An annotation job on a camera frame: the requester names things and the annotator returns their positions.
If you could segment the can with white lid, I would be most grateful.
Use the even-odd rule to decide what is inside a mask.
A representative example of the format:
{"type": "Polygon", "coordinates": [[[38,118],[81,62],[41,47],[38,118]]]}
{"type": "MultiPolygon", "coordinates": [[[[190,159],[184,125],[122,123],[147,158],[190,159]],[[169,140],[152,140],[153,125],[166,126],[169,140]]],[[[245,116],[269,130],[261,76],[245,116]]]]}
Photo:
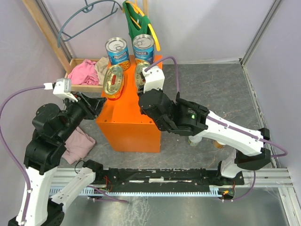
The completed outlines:
{"type": "Polygon", "coordinates": [[[188,137],[188,143],[190,146],[197,146],[200,141],[202,140],[202,137],[188,137]]]}

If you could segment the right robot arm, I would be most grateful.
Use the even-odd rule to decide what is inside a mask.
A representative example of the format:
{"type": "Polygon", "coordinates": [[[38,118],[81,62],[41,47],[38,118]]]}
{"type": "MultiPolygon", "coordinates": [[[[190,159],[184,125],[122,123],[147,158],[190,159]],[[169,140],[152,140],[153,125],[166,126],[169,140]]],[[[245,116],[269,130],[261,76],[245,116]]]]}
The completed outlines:
{"type": "Polygon", "coordinates": [[[270,162],[270,150],[264,148],[268,129],[238,126],[179,95],[172,101],[162,90],[165,77],[160,69],[143,69],[135,76],[141,113],[150,117],[160,131],[188,137],[191,144],[205,137],[235,149],[216,172],[219,183],[227,184],[241,170],[259,170],[270,162]]]}

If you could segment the blue soup can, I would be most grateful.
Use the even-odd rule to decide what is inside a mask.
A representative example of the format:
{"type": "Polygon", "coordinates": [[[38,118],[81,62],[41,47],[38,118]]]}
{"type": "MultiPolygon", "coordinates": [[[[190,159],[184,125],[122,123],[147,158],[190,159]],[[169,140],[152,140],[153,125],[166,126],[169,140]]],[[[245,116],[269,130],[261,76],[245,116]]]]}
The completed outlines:
{"type": "Polygon", "coordinates": [[[130,67],[127,42],[123,38],[114,37],[109,39],[105,44],[105,48],[111,65],[119,65],[123,71],[130,67]]]}

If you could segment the oval red sardine tin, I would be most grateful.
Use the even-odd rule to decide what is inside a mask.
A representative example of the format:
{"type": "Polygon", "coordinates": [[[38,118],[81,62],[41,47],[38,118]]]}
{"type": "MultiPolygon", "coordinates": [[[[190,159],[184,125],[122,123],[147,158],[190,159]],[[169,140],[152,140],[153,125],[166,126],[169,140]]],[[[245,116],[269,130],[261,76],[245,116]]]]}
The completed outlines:
{"type": "Polygon", "coordinates": [[[121,97],[124,87],[123,69],[119,65],[108,68],[103,82],[103,91],[109,100],[117,100],[121,97]]]}

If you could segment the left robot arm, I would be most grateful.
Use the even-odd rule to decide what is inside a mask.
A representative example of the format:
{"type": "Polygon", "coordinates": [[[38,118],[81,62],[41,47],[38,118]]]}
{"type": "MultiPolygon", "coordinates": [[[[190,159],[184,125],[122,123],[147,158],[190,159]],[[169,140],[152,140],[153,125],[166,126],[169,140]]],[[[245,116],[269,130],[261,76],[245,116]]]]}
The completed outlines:
{"type": "Polygon", "coordinates": [[[80,171],[80,178],[74,178],[60,194],[49,197],[67,139],[84,119],[97,118],[107,101],[105,97],[90,98],[81,93],[76,93],[75,99],[64,99],[65,110],[50,103],[36,111],[32,120],[35,130],[24,156],[28,179],[23,201],[18,215],[9,220],[8,225],[59,226],[79,193],[90,183],[103,181],[102,164],[91,161],[80,171]]]}

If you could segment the small can white lid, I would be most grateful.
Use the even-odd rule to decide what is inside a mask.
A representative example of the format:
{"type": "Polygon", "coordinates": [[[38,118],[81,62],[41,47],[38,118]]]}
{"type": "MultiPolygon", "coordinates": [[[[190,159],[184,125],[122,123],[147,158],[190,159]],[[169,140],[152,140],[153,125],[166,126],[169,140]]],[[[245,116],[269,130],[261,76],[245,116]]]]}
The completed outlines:
{"type": "Polygon", "coordinates": [[[213,145],[214,145],[215,148],[219,148],[219,149],[221,149],[221,148],[223,148],[225,146],[224,143],[220,143],[217,140],[213,141],[213,145]]]}

